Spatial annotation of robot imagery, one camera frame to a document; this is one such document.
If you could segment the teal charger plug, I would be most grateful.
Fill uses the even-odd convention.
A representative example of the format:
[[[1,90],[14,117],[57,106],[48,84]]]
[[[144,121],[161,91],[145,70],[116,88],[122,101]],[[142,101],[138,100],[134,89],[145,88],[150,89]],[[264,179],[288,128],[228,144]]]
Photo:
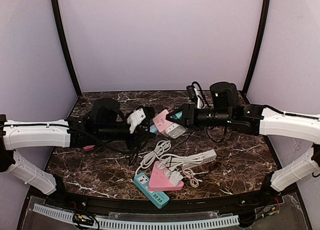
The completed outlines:
[[[181,120],[182,119],[182,116],[183,116],[183,111],[179,111],[177,113],[175,113],[172,118],[175,119],[175,120]]]

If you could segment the pink cube socket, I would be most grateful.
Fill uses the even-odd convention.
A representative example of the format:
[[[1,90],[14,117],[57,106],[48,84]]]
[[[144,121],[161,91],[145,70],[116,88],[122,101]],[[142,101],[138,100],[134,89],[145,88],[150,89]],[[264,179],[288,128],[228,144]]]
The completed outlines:
[[[155,116],[152,121],[157,128],[158,132],[167,136],[166,130],[173,125],[173,122],[170,122],[166,119],[166,116],[168,114],[168,110],[164,109],[161,111],[157,116]]]

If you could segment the bright pink plug adapter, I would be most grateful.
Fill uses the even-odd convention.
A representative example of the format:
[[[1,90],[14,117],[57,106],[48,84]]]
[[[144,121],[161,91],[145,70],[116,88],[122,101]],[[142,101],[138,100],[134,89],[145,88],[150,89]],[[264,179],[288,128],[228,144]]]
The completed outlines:
[[[95,146],[94,145],[90,145],[90,146],[86,146],[84,147],[84,151],[91,151],[91,150],[94,150]]]

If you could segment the light pink charger block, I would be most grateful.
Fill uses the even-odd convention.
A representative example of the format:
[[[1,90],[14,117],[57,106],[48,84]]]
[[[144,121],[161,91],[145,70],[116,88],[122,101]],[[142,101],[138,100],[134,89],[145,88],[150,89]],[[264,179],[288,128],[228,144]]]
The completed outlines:
[[[152,126],[150,127],[149,132],[150,132],[150,133],[153,133],[153,134],[155,134],[155,135],[158,135],[158,134],[159,134],[159,131],[158,131],[158,129],[157,129],[157,127],[156,127],[155,125],[152,125]]]

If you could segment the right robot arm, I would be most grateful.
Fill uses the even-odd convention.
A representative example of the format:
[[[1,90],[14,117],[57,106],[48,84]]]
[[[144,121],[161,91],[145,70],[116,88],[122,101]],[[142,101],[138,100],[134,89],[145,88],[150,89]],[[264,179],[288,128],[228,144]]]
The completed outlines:
[[[269,173],[262,191],[281,192],[291,184],[320,170],[320,116],[291,113],[269,105],[241,106],[234,83],[218,82],[209,88],[213,105],[197,108],[183,104],[166,115],[167,121],[193,131],[225,127],[248,135],[277,135],[312,142],[302,156],[280,170]]]

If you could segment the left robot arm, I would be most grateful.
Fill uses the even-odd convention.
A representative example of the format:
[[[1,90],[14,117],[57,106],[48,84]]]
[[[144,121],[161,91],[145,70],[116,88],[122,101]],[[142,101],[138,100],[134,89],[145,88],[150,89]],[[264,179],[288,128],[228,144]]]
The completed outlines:
[[[83,117],[49,122],[17,122],[0,116],[0,171],[12,174],[43,194],[63,194],[63,180],[27,161],[18,148],[104,146],[113,152],[135,155],[151,137],[152,107],[139,106],[125,115],[118,101],[102,98]]]

